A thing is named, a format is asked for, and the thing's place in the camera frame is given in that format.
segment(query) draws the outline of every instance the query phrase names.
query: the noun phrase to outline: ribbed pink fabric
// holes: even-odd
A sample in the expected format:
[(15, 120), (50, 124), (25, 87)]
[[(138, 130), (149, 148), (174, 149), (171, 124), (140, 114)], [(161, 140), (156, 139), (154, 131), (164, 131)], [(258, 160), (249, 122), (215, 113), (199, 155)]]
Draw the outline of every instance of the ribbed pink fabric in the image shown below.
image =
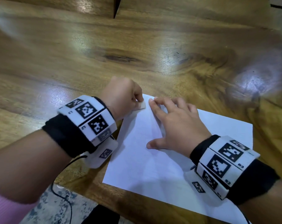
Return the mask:
[(20, 204), (0, 195), (0, 224), (18, 224), (37, 203)]

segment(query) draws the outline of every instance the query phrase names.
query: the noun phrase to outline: white paper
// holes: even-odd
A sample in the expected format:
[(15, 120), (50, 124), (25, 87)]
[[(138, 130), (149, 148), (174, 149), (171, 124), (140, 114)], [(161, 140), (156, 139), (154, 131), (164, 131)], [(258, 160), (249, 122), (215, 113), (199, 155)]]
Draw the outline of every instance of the white paper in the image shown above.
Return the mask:
[[(149, 95), (143, 95), (148, 103)], [(212, 134), (231, 136), (252, 148), (252, 124), (198, 110), (200, 119)], [(229, 223), (246, 224), (240, 210), (229, 200), (221, 201), (190, 168), (192, 161), (170, 150), (148, 150), (147, 142), (162, 137), (161, 123), (150, 106), (125, 117), (119, 147), (112, 154), (103, 183), (160, 200)], [(198, 193), (185, 180), (199, 182), (206, 193)]]

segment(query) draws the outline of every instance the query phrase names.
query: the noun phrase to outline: qr code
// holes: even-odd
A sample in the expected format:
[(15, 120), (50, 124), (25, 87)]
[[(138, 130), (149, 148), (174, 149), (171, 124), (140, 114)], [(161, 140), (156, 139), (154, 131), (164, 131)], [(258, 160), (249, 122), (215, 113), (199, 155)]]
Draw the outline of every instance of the qr code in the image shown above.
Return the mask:
[(106, 159), (112, 152), (113, 152), (112, 150), (106, 149), (106, 150), (99, 156), (99, 158)]
[(98, 135), (104, 129), (108, 127), (107, 122), (104, 120), (102, 115), (98, 115), (93, 120), (91, 120), (88, 125), (91, 127), (95, 135)]
[(224, 161), (221, 157), (214, 155), (207, 164), (207, 167), (220, 178), (222, 178), (231, 167), (231, 165)]
[(247, 146), (245, 146), (245, 145), (243, 145), (242, 143), (240, 143), (240, 142), (238, 142), (238, 141), (236, 141), (236, 140), (231, 140), (230, 141), (231, 143), (233, 143), (233, 144), (235, 144), (237, 147), (240, 147), (241, 149), (243, 149), (243, 150), (248, 150), (248, 149), (250, 149), (250, 148), (248, 148)]
[(232, 162), (237, 161), (238, 158), (240, 158), (241, 155), (244, 154), (244, 152), (242, 152), (241, 150), (237, 149), (236, 147), (232, 146), (229, 143), (226, 143), (222, 148), (220, 148), (219, 153), (227, 157)]
[(111, 134), (112, 134), (112, 132), (111, 132), (110, 128), (108, 128), (98, 136), (98, 139), (102, 142), (103, 140), (105, 140)]
[(205, 170), (203, 170), (202, 178), (213, 190), (217, 188), (218, 183)]
[(77, 99), (75, 99), (74, 101), (68, 103), (68, 104), (66, 105), (66, 107), (73, 108), (73, 107), (77, 106), (78, 104), (80, 104), (80, 103), (82, 103), (82, 102), (83, 102), (83, 100), (77, 98)]
[(199, 193), (205, 193), (204, 189), (201, 187), (201, 185), (198, 182), (192, 182), (192, 184)]
[(76, 111), (82, 116), (84, 119), (88, 118), (95, 112), (97, 112), (96, 108), (92, 106), (89, 102), (86, 102), (85, 104), (79, 106), (76, 108)]

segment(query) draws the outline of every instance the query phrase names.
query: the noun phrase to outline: person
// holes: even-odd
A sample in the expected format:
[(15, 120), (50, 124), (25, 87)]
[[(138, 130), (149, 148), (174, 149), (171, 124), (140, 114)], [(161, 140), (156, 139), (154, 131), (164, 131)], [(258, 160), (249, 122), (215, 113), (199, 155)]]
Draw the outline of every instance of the person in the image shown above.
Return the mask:
[[(99, 98), (115, 120), (122, 119), (143, 101), (141, 87), (120, 77), (113, 77)], [(201, 142), (211, 137), (196, 106), (184, 99), (159, 97), (150, 99), (149, 105), (162, 121), (166, 136), (148, 142), (148, 149), (166, 148), (190, 157)], [(165, 105), (168, 113), (158, 105)], [(0, 223), (20, 222), (71, 159), (42, 129), (0, 149)], [(254, 224), (282, 223), (282, 180), (238, 207)]]

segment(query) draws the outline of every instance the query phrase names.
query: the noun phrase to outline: black pants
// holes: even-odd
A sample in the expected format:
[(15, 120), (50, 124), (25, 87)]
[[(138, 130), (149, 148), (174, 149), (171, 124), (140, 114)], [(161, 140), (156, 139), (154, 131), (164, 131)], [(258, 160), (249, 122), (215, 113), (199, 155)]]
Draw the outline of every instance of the black pants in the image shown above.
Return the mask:
[(119, 214), (99, 204), (82, 224), (118, 224), (119, 219)]

